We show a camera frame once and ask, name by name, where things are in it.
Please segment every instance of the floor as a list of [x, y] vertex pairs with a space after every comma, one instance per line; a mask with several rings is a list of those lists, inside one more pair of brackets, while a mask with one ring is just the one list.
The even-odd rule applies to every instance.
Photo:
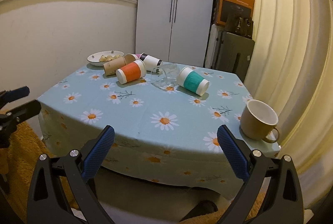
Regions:
[[229, 205], [226, 199], [209, 189], [166, 186], [103, 167], [95, 183], [99, 202], [116, 224], [174, 224], [202, 200], [211, 200], [218, 208]]

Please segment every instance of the cardboard box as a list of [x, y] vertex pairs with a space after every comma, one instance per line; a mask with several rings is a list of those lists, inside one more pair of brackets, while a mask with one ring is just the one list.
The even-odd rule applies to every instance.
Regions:
[[253, 15], [254, 0], [215, 0], [214, 23], [225, 26], [228, 14], [236, 11], [242, 17]]

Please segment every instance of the white wardrobe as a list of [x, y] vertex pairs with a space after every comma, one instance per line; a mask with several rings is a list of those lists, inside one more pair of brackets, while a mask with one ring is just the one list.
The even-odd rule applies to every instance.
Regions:
[[138, 0], [135, 52], [204, 65], [213, 0]]

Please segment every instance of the cream curtain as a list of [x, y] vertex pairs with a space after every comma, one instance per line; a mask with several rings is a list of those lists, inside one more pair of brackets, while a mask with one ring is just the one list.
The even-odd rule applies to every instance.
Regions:
[[304, 206], [333, 183], [333, 2], [256, 0], [245, 85], [279, 115], [280, 155], [299, 173]]

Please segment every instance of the tablecloth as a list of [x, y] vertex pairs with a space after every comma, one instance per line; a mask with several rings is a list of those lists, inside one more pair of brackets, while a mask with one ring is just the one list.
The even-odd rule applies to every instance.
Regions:
[[219, 147], [218, 127], [226, 124], [268, 157], [280, 148], [241, 134], [240, 116], [252, 96], [235, 74], [192, 69], [210, 82], [202, 97], [171, 85], [161, 90], [150, 74], [122, 85], [103, 68], [81, 67], [38, 98], [47, 147], [66, 155], [111, 125], [116, 137], [104, 167], [156, 183], [213, 189], [231, 199], [242, 181]]

